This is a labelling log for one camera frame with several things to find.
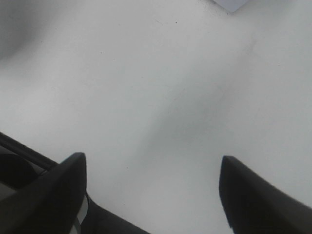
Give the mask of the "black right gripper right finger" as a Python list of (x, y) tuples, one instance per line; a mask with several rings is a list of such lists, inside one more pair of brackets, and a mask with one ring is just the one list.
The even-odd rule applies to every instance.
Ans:
[(235, 234), (310, 234), (312, 209), (264, 180), (234, 156), (223, 156), (219, 196)]

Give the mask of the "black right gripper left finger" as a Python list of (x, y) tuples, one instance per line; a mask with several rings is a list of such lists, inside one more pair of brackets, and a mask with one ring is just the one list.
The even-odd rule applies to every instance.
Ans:
[(74, 153), (0, 202), (2, 234), (68, 234), (86, 192), (86, 157)]

